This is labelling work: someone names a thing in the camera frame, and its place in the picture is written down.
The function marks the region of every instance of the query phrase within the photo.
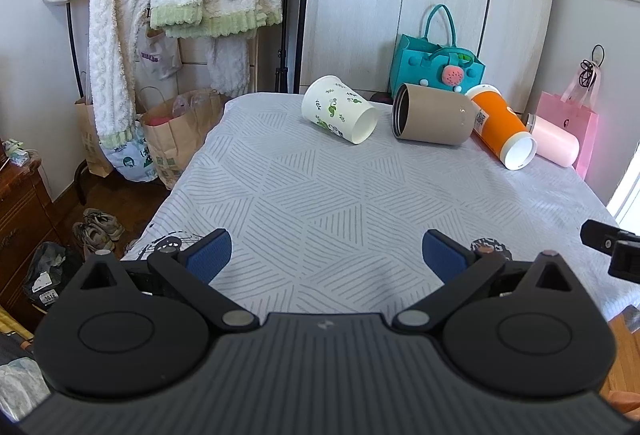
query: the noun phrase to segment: gray patterned tablecloth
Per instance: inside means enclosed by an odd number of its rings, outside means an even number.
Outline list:
[[[381,311],[387,318],[442,282],[422,261],[436,228],[463,245],[490,237],[514,259],[559,251],[611,319],[640,301],[640,286],[607,275],[607,256],[580,243],[586,219],[614,224],[571,168],[536,157],[508,171],[478,141],[458,148],[402,142],[391,107],[353,145],[306,122],[302,96],[249,94],[226,105],[127,258],[185,231],[232,237],[211,282],[264,319],[270,311]]]

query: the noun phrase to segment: white label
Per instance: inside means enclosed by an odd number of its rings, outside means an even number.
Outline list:
[[[482,108],[479,108],[478,113],[476,114],[476,121],[474,123],[474,130],[476,134],[482,136],[482,129],[484,128],[484,123],[489,118],[489,114],[486,113]]]
[[[49,303],[53,303],[57,299],[58,299],[58,293],[56,292],[55,289],[48,290],[46,292],[43,292],[40,295],[40,301],[42,301],[45,305],[48,305]]]
[[[44,271],[40,273],[40,276],[36,278],[36,281],[33,282],[33,287],[31,287],[31,292],[37,292],[40,289],[44,289],[47,285],[51,285],[51,277],[49,273]]]

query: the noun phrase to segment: black plastic bag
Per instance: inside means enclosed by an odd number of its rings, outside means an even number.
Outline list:
[[[49,309],[82,265],[82,256],[72,247],[45,241],[33,254],[22,291],[38,307]]]

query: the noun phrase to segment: ribbed black surface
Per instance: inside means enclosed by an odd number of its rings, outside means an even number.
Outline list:
[[[194,375],[127,404],[55,395],[30,435],[623,434],[596,395],[522,404],[470,386],[431,342],[389,331],[378,315],[272,314],[222,338]]]

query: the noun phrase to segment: pink ball charm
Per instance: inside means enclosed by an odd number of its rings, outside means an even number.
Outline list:
[[[453,65],[447,65],[442,70],[442,82],[447,87],[455,87],[462,83],[465,78],[465,72],[460,67],[454,67]]]

